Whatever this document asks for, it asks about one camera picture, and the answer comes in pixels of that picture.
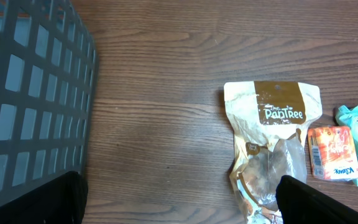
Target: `gray plastic basket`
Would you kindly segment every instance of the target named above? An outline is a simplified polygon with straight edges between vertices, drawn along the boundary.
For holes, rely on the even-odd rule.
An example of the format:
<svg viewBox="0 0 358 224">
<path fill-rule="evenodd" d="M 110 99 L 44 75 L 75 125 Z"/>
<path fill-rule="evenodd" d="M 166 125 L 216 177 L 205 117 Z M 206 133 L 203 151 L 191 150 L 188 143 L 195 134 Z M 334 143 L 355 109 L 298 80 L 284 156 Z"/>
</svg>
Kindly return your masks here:
<svg viewBox="0 0 358 224">
<path fill-rule="evenodd" d="M 84 172 L 95 49 L 69 0 L 0 0 L 0 206 Z"/>
</svg>

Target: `wood grain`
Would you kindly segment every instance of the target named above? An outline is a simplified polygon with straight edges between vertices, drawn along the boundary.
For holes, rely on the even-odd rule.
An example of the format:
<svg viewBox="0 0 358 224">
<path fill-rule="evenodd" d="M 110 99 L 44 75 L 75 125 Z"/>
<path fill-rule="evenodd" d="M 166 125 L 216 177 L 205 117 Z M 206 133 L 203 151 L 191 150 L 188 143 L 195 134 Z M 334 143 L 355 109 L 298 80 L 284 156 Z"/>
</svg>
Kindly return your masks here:
<svg viewBox="0 0 358 224">
<path fill-rule="evenodd" d="M 100 56 L 85 223 L 241 222 L 223 85 L 318 85 L 358 105 L 358 1 L 73 1 Z M 308 184 L 358 211 L 350 182 Z"/>
</svg>

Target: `white and brown bag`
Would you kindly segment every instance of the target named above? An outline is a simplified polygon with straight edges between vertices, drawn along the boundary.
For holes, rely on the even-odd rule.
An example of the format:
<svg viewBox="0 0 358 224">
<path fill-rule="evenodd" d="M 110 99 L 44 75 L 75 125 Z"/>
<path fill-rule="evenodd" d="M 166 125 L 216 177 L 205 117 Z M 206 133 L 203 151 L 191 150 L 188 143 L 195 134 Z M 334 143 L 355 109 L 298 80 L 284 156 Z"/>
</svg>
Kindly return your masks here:
<svg viewBox="0 0 358 224">
<path fill-rule="evenodd" d="M 275 190 L 283 175 L 306 182 L 305 139 L 322 115 L 317 86 L 297 82 L 236 82 L 224 86 L 234 129 L 231 184 L 248 223 L 280 222 Z"/>
</svg>

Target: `barcode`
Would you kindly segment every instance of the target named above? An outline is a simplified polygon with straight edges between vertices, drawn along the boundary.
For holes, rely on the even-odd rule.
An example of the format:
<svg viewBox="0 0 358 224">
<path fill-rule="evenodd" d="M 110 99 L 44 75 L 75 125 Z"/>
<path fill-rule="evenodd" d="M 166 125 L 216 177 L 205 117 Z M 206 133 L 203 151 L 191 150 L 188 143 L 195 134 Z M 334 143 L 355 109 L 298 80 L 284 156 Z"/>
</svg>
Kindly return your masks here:
<svg viewBox="0 0 358 224">
<path fill-rule="evenodd" d="M 312 146 L 311 148 L 312 156 L 313 156 L 313 162 L 316 166 L 321 166 L 321 159 L 320 159 L 320 151 L 318 149 L 318 146 Z"/>
</svg>

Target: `orange package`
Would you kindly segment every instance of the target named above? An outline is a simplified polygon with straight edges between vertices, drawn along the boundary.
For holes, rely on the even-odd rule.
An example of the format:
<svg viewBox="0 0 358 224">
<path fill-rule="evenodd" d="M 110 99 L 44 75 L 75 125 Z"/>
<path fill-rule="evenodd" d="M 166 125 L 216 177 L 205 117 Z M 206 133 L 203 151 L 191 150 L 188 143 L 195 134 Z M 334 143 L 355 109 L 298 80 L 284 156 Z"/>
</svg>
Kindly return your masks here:
<svg viewBox="0 0 358 224">
<path fill-rule="evenodd" d="M 324 180 L 358 178 L 358 161 L 351 130 L 347 126 L 308 130 L 313 176 Z"/>
</svg>

